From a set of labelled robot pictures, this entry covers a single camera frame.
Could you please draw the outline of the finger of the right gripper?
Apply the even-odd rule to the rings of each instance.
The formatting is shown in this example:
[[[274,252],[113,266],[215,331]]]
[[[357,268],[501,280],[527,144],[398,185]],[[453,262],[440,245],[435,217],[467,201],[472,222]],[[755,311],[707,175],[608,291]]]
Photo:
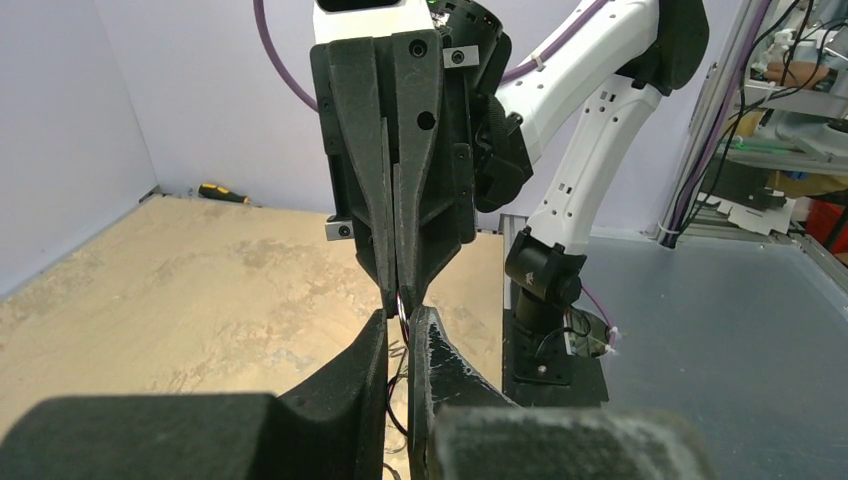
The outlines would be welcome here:
[[[382,309],[397,310],[389,159],[380,110],[375,40],[337,40],[327,46],[329,86],[353,182],[348,198],[353,214],[357,260],[374,281]]]
[[[420,202],[434,149],[442,73],[434,29],[392,36],[398,163],[393,173],[398,290],[408,313],[421,305]]]

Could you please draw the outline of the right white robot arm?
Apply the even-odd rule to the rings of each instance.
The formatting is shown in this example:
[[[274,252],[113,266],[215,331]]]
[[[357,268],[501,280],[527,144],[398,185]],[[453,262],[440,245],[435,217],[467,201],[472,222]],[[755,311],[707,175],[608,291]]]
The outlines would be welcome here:
[[[338,212],[400,320],[411,402],[597,406],[617,330],[579,309],[593,222],[633,140],[706,50],[699,1],[584,1],[526,61],[474,1],[318,1],[310,53]],[[505,258],[503,385],[486,382],[423,304],[512,202],[573,114],[579,123]]]

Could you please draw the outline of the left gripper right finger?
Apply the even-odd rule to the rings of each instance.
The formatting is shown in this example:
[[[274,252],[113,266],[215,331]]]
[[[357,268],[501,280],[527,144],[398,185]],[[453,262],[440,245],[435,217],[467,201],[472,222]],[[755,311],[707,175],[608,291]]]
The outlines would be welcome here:
[[[414,479],[714,479],[705,445],[656,410],[520,407],[447,337],[410,318],[408,461]]]

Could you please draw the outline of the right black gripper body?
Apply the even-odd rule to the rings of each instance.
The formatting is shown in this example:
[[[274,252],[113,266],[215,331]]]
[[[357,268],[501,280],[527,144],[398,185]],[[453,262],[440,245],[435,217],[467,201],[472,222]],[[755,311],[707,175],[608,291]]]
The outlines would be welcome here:
[[[476,213],[494,210],[515,197],[531,171],[529,158],[520,147],[517,119],[506,114],[495,97],[512,50],[510,37],[499,29],[434,30],[440,35],[442,86],[434,149],[420,202],[421,279],[435,277],[463,245],[473,241]],[[398,144],[393,35],[373,39],[380,110],[386,129],[391,254],[397,279],[393,170],[398,163]],[[329,86],[328,44],[314,46],[310,61],[337,213],[348,223],[355,245],[348,198],[353,182],[345,174],[348,163]]]

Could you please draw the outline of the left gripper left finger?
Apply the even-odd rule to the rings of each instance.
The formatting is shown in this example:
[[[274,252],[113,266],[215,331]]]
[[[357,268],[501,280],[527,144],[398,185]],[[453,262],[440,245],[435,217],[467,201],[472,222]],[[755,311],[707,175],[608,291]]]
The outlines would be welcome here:
[[[377,479],[388,339],[375,311],[355,340],[281,395],[65,396],[1,442],[5,479]]]

